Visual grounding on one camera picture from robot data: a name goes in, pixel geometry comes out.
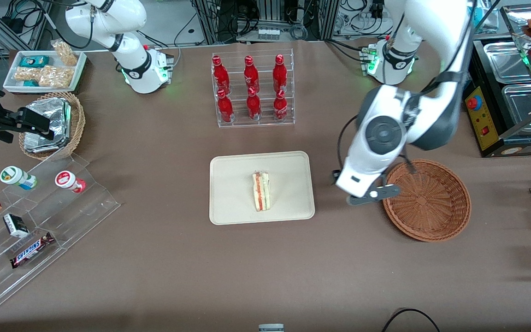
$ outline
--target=clear acrylic shelf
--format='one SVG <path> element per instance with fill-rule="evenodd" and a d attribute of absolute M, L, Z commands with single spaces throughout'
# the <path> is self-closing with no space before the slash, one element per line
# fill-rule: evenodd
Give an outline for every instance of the clear acrylic shelf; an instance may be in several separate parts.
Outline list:
<path fill-rule="evenodd" d="M 286 101 L 288 102 L 288 113 L 286 120 L 278 122 L 274 119 L 274 65 L 276 55 L 284 55 L 284 65 L 287 70 Z M 213 75 L 211 66 L 212 87 L 214 94 L 214 105 L 217 110 L 217 122 L 221 128 L 241 127 L 241 126 L 261 126 L 261 125 L 293 125 L 295 124 L 295 57 L 292 48 L 282 50 L 266 51 L 243 51 L 243 52 L 223 52 L 213 53 L 212 56 L 219 55 L 223 65 L 228 71 L 230 79 L 230 101 L 232 102 L 235 120 L 231 123 L 224 122 L 218 111 L 217 82 Z M 260 92 L 257 94 L 261 101 L 261 119 L 252 120 L 247 110 L 247 85 L 243 71 L 245 70 L 245 57 L 251 55 L 259 73 Z"/>
<path fill-rule="evenodd" d="M 38 178 L 34 189 L 10 185 L 0 193 L 4 207 L 0 212 L 0 305 L 120 206 L 105 187 L 95 182 L 87 164 L 76 154 L 51 155 L 28 171 Z M 84 179 L 86 189 L 76 194 L 57 187 L 54 177 L 63 170 Z M 31 233 L 22 239 L 10 236 L 2 218 L 6 213 L 21 217 Z M 12 269 L 9 260 L 47 232 L 55 242 Z"/>

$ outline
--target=beige tray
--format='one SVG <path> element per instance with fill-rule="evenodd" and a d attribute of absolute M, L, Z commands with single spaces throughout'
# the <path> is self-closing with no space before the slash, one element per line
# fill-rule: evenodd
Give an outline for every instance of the beige tray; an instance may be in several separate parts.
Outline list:
<path fill-rule="evenodd" d="M 270 210 L 257 212 L 255 171 L 270 174 Z M 288 153 L 230 155 L 210 162 L 210 221 L 215 225 L 310 219 L 314 215 L 308 155 Z"/>

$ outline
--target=brown wicker basket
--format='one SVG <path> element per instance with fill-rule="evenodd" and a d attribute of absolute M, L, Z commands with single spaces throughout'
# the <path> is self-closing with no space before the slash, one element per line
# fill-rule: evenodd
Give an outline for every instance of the brown wicker basket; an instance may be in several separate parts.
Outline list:
<path fill-rule="evenodd" d="M 412 160 L 417 174 L 406 163 L 388 174 L 388 183 L 401 187 L 398 196 L 382 201 L 392 222 L 405 234 L 425 242 L 450 240 L 470 219 L 470 196 L 454 172 L 438 162 Z"/>
<path fill-rule="evenodd" d="M 67 157 L 68 155 L 71 155 L 73 151 L 75 151 L 77 145 L 79 144 L 79 141 L 81 140 L 83 128 L 85 127 L 85 113 L 83 112 L 83 107 L 81 106 L 79 99 L 70 92 L 47 93 L 46 95 L 38 98 L 38 100 L 41 101 L 42 99 L 48 99 L 53 97 L 65 98 L 71 104 L 71 141 L 65 147 L 59 150 L 59 153 L 57 153 L 57 157 Z M 28 151 L 24 149 L 24 138 L 24 133 L 19 134 L 19 148 L 28 157 L 32 157 L 38 160 L 45 160 L 51 154 L 56 152 L 47 151 L 45 153 L 36 154 L 28 153 Z"/>

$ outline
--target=white tray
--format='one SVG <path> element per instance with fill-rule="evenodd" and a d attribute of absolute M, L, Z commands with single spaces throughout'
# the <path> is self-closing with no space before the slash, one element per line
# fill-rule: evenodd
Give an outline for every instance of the white tray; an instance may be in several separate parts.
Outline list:
<path fill-rule="evenodd" d="M 257 212 L 255 171 L 270 174 L 270 210 Z M 314 215 L 308 155 L 288 153 L 230 155 L 210 162 L 210 221 L 215 225 L 310 219 Z"/>
<path fill-rule="evenodd" d="M 16 81 L 13 79 L 13 74 L 15 74 L 15 69 L 19 66 L 19 62 L 23 57 L 29 57 L 34 55 L 48 55 L 49 56 L 49 65 L 57 65 L 57 66 L 63 66 L 65 67 L 65 64 L 61 61 L 61 58 L 57 55 L 56 51 L 19 51 L 15 58 L 13 59 L 13 62 L 11 64 L 11 67 L 9 67 L 9 71 L 6 77 L 6 81 L 4 81 L 4 89 L 8 90 L 9 92 L 13 93 L 49 93 L 49 92 L 72 92 L 77 88 L 77 84 L 79 82 L 79 78 L 81 77 L 83 68 L 85 67 L 85 63 L 87 60 L 87 56 L 85 55 L 85 52 L 82 51 L 74 51 L 75 55 L 77 56 L 77 64 L 75 65 L 75 73 L 73 74 L 73 78 L 71 79 L 71 84 L 69 84 L 69 88 L 66 89 L 57 89 L 57 88 L 51 88 L 50 86 L 24 86 L 23 81 Z"/>

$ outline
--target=coca-cola bottle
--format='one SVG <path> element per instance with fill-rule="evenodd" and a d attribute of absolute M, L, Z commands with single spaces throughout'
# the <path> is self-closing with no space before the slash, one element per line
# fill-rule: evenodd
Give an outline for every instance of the coca-cola bottle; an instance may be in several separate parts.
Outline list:
<path fill-rule="evenodd" d="M 224 89 L 218 89 L 218 111 L 221 113 L 221 119 L 224 122 L 233 122 L 235 114 L 232 111 L 232 103 Z"/>
<path fill-rule="evenodd" d="M 249 110 L 249 117 L 251 120 L 261 119 L 261 102 L 260 98 L 257 96 L 255 88 L 251 87 L 247 90 L 247 109 Z"/>
<path fill-rule="evenodd" d="M 257 74 L 257 68 L 253 65 L 253 57 L 247 55 L 245 57 L 245 71 L 243 72 L 245 76 L 245 83 L 248 88 L 255 88 L 255 92 L 260 92 L 260 79 Z"/>
<path fill-rule="evenodd" d="M 284 66 L 284 55 L 276 55 L 276 65 L 274 66 L 274 92 L 286 91 L 286 66 Z"/>
<path fill-rule="evenodd" d="M 225 94 L 230 94 L 230 79 L 228 78 L 228 71 L 221 61 L 221 57 L 215 55 L 212 57 L 212 64 L 214 65 L 214 78 L 217 80 L 219 89 L 225 90 Z"/>
<path fill-rule="evenodd" d="M 276 100 L 274 100 L 274 118 L 277 121 L 283 121 L 286 119 L 286 109 L 288 108 L 288 102 L 284 97 L 284 90 L 279 90 L 276 94 Z"/>

